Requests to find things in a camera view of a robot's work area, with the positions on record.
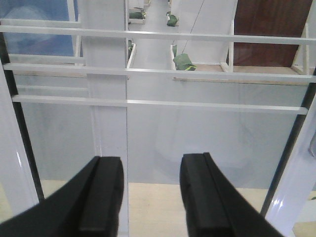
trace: aisle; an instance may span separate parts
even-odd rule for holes
[[[167,26],[166,13],[170,11],[166,0],[152,0],[146,9],[146,23],[130,24],[131,31],[177,32],[178,27]],[[171,69],[169,49],[172,40],[133,39],[137,53],[133,68]]]

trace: horizontal bar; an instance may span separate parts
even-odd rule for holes
[[[77,21],[49,21],[49,20],[27,20],[27,19],[0,19],[1,25],[7,26],[35,26],[35,27],[57,27],[57,28],[80,28],[81,23]]]
[[[18,89],[26,90],[60,90],[60,91],[88,91],[83,87],[63,87],[63,86],[46,86],[46,85],[17,85]]]
[[[203,109],[223,112],[248,112],[248,113],[276,113],[306,115],[308,110],[304,107],[269,106],[269,105],[242,105],[242,104],[215,104],[197,102],[174,102],[174,101],[151,101],[151,100],[112,100],[84,97],[61,97],[61,96],[36,96],[15,95],[13,102],[62,104],[62,105],[86,105],[86,106],[111,106],[111,107],[134,107],[140,105],[155,107],[175,107],[176,109]]]
[[[111,38],[133,39],[158,39],[158,40],[199,40],[221,42],[246,42],[246,43],[274,43],[274,44],[308,44],[315,45],[316,39],[273,37],[273,36],[238,36],[238,35],[212,35],[189,33],[166,33],[145,31],[115,31],[96,29],[56,28],[56,27],[32,27],[32,26],[0,26],[0,32],[34,33],[49,35],[73,35]]]
[[[16,63],[71,63],[85,64],[85,58],[55,55],[9,54],[11,62]]]
[[[207,71],[175,71],[160,69],[137,69],[137,68],[100,68],[88,66],[68,65],[44,65],[44,64],[22,64],[7,63],[3,66],[5,70],[29,71],[29,72],[55,72],[55,73],[77,73],[77,74],[99,74],[99,75],[121,75],[121,76],[151,76],[160,74],[163,77],[176,77],[182,79],[216,79],[228,80],[269,80],[285,82],[316,82],[316,76],[312,75],[281,75],[260,73],[224,73]]]

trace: green cloth bag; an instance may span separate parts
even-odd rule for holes
[[[178,19],[175,17],[175,15],[169,15],[170,20],[167,22],[167,26],[175,26],[178,22]]]
[[[197,67],[192,64],[189,56],[186,53],[182,53],[177,55],[173,59],[174,63],[176,64],[177,70],[181,71],[194,71]]]
[[[129,18],[131,19],[145,19],[144,14],[140,11],[138,12],[130,12],[129,13]]]
[[[133,50],[132,41],[129,39],[128,40],[128,59],[130,58],[130,55],[132,54],[132,50]]]

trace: black frame edge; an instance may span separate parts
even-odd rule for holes
[[[3,65],[6,63],[10,63],[9,54],[8,54],[8,51],[6,48],[4,35],[2,32],[0,33],[0,58],[1,58],[1,62]],[[14,95],[17,95],[18,89],[16,87],[13,71],[6,70],[6,71],[4,71],[4,75],[5,75],[6,83],[7,83],[9,92],[10,92],[10,96],[12,97]],[[38,171],[38,168],[36,166],[36,161],[35,161],[35,157],[34,157],[34,153],[33,153],[33,149],[32,149],[32,144],[31,144],[29,132],[28,132],[27,125],[25,122],[25,117],[23,114],[22,105],[20,102],[12,102],[12,104],[13,104],[16,119],[17,119],[17,122],[19,125],[20,133],[22,136],[25,152],[26,152],[26,155],[28,158],[28,162],[29,162],[33,182],[35,185],[36,193],[37,193],[37,196],[39,198],[39,201],[41,202],[45,198],[44,198],[43,189],[42,189],[42,186],[40,183],[39,171]]]

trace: wire cable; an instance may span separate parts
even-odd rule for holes
[[[201,9],[202,9],[202,6],[203,6],[203,4],[204,4],[204,1],[205,1],[205,0],[203,0],[203,2],[202,2],[202,4],[201,4],[201,6],[200,6],[200,8],[199,8],[199,11],[198,11],[198,13],[197,13],[197,17],[196,17],[196,19],[195,19],[195,21],[194,21],[194,23],[193,23],[193,26],[192,26],[192,29],[191,29],[191,31],[190,31],[190,34],[192,33],[194,26],[196,25],[196,22],[197,22],[197,19],[198,19],[199,13],[201,12]],[[186,44],[185,44],[185,45],[184,45],[184,47],[183,47],[182,53],[183,53],[183,52],[184,52],[184,50],[186,49],[187,44],[188,44],[188,40],[186,41]]]

